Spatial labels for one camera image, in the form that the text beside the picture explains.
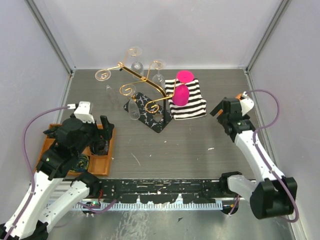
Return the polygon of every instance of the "floor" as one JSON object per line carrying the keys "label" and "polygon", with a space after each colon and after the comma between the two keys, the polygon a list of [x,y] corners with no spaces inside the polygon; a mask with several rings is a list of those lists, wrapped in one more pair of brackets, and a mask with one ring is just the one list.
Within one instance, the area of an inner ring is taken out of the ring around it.
{"label": "floor", "polygon": [[[162,70],[167,79],[174,79],[178,70]],[[70,87],[67,103],[89,101],[92,114],[99,122],[106,115],[115,124],[116,136],[111,178],[210,178],[218,179],[222,173],[239,171],[247,178],[254,175],[241,151],[225,134],[211,110],[224,98],[235,97],[248,89],[247,79],[241,69],[192,70],[199,79],[201,94],[207,101],[207,116],[172,120],[156,133],[140,121],[130,120],[123,105],[128,101],[118,94],[119,105],[107,101],[106,85],[118,93],[119,87],[133,82],[133,77],[112,70],[107,81],[97,81],[95,70],[77,70]],[[160,98],[159,92],[146,83],[138,83],[136,91],[151,99]],[[69,117],[65,111],[62,120]],[[255,111],[249,113],[258,125]]]}
{"label": "floor", "polygon": [[[222,173],[240,171],[247,178],[254,175],[241,151],[225,134],[209,112],[224,98],[234,97],[248,89],[244,72],[233,70],[192,70],[199,79],[201,94],[207,101],[207,116],[190,120],[172,120],[155,133],[139,121],[129,119],[123,105],[128,99],[118,94],[119,104],[107,101],[106,85],[118,92],[119,87],[133,82],[130,74],[113,70],[109,80],[95,80],[95,70],[78,70],[72,81],[67,103],[90,101],[96,119],[107,115],[115,124],[116,136],[110,178],[218,179]],[[162,70],[174,79],[177,70]],[[136,85],[151,99],[159,93],[145,83]],[[63,114],[62,120],[70,112]],[[255,112],[249,113],[257,126]],[[178,211],[109,211],[83,217],[70,211],[54,229],[49,240],[293,240],[291,226],[280,218],[257,220],[247,201],[242,200],[232,217],[212,210]]]}

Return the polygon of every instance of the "white scratch on table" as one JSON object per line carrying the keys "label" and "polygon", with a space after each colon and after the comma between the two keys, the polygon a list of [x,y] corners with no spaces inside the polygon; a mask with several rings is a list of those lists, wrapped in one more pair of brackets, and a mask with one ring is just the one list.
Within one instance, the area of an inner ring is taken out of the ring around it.
{"label": "white scratch on table", "polygon": [[133,155],[132,153],[131,153],[131,155],[135,158],[135,160],[138,162],[139,166],[141,167],[141,164],[140,164],[140,162],[138,161],[138,159],[136,158],[136,156]]}

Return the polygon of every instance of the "orange wooden tray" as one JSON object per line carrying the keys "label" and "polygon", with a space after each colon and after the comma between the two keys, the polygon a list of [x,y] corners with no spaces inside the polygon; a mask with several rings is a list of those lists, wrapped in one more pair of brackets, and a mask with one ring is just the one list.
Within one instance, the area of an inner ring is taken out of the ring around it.
{"label": "orange wooden tray", "polygon": [[[56,126],[61,126],[61,124],[50,124],[49,128],[56,127]],[[99,129],[102,129],[102,124],[97,125]],[[87,155],[89,157],[89,168],[88,172],[95,175],[95,176],[100,176],[100,177],[106,177],[109,175],[110,172],[110,165],[112,162],[112,153],[114,150],[114,143],[115,143],[115,135],[116,135],[116,129],[113,129],[112,132],[112,138],[109,143],[109,150],[108,150],[108,155],[103,155],[103,156],[97,156],[93,155],[90,151],[90,147],[86,147],[85,150],[83,151],[83,154]],[[44,143],[42,146],[42,150],[40,153],[40,156],[38,158],[38,163],[41,159],[42,154],[49,149],[51,144],[55,141],[54,138],[49,138],[47,135],[45,136]],[[79,176],[81,172],[71,172],[69,171],[67,176]]]}

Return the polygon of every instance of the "gray wooden tabletop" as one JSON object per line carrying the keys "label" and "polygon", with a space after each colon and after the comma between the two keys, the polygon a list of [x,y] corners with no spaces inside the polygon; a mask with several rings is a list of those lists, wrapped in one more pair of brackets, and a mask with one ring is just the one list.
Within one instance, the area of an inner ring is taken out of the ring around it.
{"label": "gray wooden tabletop", "polygon": [[[174,79],[179,70],[162,70],[166,79]],[[191,70],[199,79],[202,97],[207,101],[207,116],[172,120],[161,132],[156,133],[140,121],[131,120],[123,109],[128,101],[118,94],[119,105],[107,101],[106,85],[117,93],[119,87],[133,82],[133,77],[124,71],[112,70],[107,81],[95,79],[96,70],[77,70],[72,80],[67,103],[89,101],[93,103],[92,114],[99,120],[106,115],[115,124],[116,135],[111,178],[212,178],[222,173],[240,171],[247,178],[254,175],[242,152],[228,137],[211,110],[224,98],[235,97],[248,90],[241,69]],[[159,92],[146,83],[138,83],[136,91],[151,99],[160,98]],[[70,111],[64,111],[62,120]],[[258,121],[252,110],[249,115],[255,126]]]}

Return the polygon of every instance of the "orange object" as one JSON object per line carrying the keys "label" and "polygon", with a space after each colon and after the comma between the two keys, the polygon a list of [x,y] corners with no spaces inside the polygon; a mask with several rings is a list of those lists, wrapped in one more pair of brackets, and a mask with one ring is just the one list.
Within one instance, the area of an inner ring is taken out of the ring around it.
{"label": "orange object", "polygon": [[[242,96],[242,93],[239,93],[235,98],[241,100],[241,96]],[[221,109],[221,110],[218,112],[218,116],[220,116],[223,112],[224,112],[224,111]]]}
{"label": "orange object", "polygon": [[[52,127],[56,127],[56,126],[61,126],[61,124],[50,124],[49,125],[49,129]],[[98,124],[97,125],[99,129],[102,129],[102,124]],[[110,166],[111,166],[111,162],[112,162],[112,153],[114,150],[114,143],[115,143],[115,135],[116,135],[116,129],[113,129],[112,132],[112,138],[110,140],[109,143],[109,149],[108,149],[108,155],[101,155],[101,156],[97,156],[97,155],[93,155],[90,151],[90,147],[86,147],[85,150],[83,151],[83,154],[87,155],[89,157],[89,168],[88,168],[88,172],[95,175],[95,176],[100,176],[100,177],[107,177],[109,175],[110,172]],[[42,150],[40,153],[40,156],[38,158],[38,163],[41,159],[42,154],[49,149],[49,147],[51,146],[51,144],[55,141],[54,138],[49,138],[47,135],[45,136],[44,139],[44,143],[42,146]],[[79,176],[82,172],[71,172],[69,171],[67,176]]]}

